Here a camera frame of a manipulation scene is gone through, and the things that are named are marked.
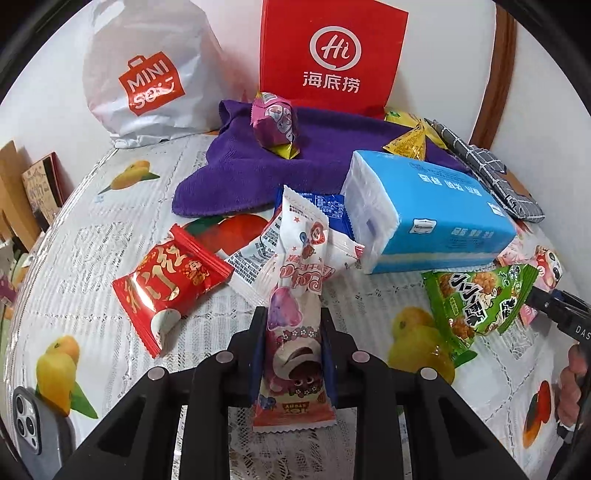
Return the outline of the person's right hand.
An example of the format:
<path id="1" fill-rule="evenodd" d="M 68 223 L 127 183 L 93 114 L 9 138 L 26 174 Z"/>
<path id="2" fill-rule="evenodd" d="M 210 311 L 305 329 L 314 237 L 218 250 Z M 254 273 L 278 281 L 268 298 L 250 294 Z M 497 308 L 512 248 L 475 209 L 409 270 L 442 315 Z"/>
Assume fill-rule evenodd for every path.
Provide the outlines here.
<path id="1" fill-rule="evenodd" d="M 568 352 L 568 365 L 560 373 L 557 401 L 558 419 L 567 429 L 576 423 L 580 411 L 578 402 L 582 395 L 578 381 L 586 372 L 586 356 L 579 345 L 573 345 Z"/>

